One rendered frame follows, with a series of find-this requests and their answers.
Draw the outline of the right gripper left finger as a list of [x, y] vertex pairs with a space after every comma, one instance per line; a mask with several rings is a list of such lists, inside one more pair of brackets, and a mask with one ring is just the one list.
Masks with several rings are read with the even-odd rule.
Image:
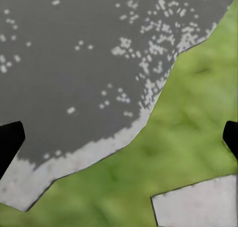
[[0, 126], [0, 180], [25, 140], [21, 121]]

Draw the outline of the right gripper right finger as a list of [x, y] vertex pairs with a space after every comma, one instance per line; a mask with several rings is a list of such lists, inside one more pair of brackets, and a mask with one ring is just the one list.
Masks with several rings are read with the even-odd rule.
[[238, 123], [237, 122], [233, 122], [230, 120], [226, 122], [224, 132], [223, 132], [223, 139], [238, 160]]

